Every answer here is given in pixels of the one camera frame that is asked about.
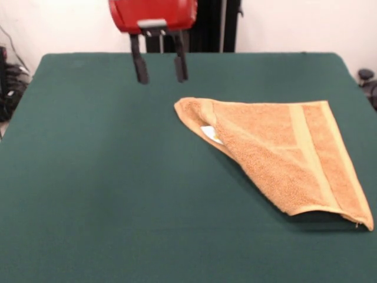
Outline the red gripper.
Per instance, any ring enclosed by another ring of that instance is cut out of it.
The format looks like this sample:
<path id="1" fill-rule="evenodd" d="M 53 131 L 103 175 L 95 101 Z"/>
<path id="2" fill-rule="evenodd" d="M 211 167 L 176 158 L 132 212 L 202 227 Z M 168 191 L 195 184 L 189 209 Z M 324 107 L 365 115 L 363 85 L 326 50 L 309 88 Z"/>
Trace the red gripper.
<path id="1" fill-rule="evenodd" d="M 115 26 L 120 32 L 130 34 L 131 53 L 139 83 L 148 84 L 149 79 L 145 60 L 140 53 L 138 34 L 145 34 L 154 28 L 176 31 L 173 40 L 177 80 L 183 83 L 189 79 L 180 30 L 189 29 L 195 23 L 197 1 L 124 0 L 109 1 L 108 4 Z"/>

